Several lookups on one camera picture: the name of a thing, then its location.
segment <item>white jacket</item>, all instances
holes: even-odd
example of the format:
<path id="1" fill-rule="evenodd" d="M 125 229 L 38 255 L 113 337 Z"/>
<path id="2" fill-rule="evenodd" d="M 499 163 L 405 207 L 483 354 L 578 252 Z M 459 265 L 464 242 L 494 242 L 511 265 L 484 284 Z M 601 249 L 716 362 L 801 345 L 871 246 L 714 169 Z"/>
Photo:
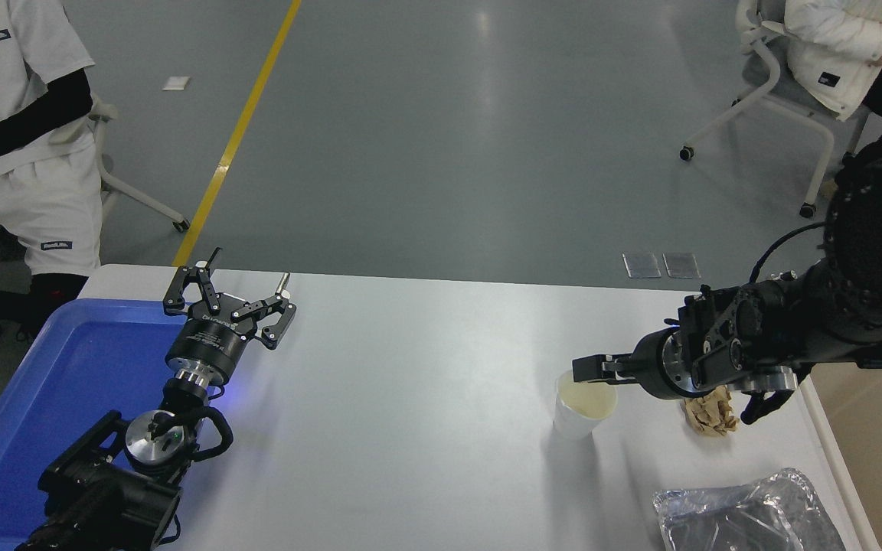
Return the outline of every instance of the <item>white jacket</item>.
<path id="1" fill-rule="evenodd" d="M 880 67 L 882 0 L 787 0 L 795 80 L 844 121 L 860 107 Z"/>

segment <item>blue tray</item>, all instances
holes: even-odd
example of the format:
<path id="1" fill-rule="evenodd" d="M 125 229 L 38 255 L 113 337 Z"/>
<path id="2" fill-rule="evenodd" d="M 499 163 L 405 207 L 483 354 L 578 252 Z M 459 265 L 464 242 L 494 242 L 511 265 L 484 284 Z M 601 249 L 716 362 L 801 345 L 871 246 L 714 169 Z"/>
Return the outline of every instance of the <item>blue tray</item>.
<path id="1" fill-rule="evenodd" d="M 110 410 L 130 419 L 158 407 L 183 321 L 161 303 L 123 300 L 81 299 L 53 314 L 0 397 L 0 551 L 46 520 L 36 482 L 84 430 Z"/>

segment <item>white paper cup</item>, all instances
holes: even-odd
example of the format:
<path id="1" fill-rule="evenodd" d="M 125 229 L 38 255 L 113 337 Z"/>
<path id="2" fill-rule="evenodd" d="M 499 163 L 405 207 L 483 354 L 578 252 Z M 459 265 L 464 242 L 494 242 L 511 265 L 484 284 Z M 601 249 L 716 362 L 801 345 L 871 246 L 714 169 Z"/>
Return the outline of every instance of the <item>white paper cup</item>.
<path id="1" fill-rule="evenodd" d="M 566 439 L 584 439 L 615 411 L 619 394 L 608 383 L 575 383 L 567 370 L 557 378 L 554 429 Z"/>

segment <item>white table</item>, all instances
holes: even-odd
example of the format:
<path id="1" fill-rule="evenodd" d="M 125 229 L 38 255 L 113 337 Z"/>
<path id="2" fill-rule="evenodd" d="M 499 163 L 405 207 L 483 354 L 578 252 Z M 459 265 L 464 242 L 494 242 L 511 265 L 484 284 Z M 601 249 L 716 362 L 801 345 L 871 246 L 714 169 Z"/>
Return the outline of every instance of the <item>white table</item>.
<path id="1" fill-rule="evenodd" d="M 81 296 L 161 300 L 172 273 L 103 266 Z M 252 300 L 277 280 L 214 274 Z M 812 479 L 847 549 L 877 548 L 811 387 L 727 439 L 636 386 L 592 439 L 554 434 L 570 360 L 630 351 L 681 292 L 340 275 L 288 289 L 299 311 L 279 349 L 249 346 L 214 404 L 234 446 L 183 484 L 187 551 L 659 551 L 656 491 L 784 467 Z"/>

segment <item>foil container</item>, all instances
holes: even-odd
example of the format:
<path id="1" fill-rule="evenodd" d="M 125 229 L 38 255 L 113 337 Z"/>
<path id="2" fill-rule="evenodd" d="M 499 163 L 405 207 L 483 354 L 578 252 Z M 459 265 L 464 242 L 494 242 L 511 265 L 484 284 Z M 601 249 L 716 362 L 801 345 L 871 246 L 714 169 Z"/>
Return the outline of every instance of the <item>foil container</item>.
<path id="1" fill-rule="evenodd" d="M 846 551 L 794 468 L 742 486 L 662 491 L 652 503 L 666 551 Z"/>

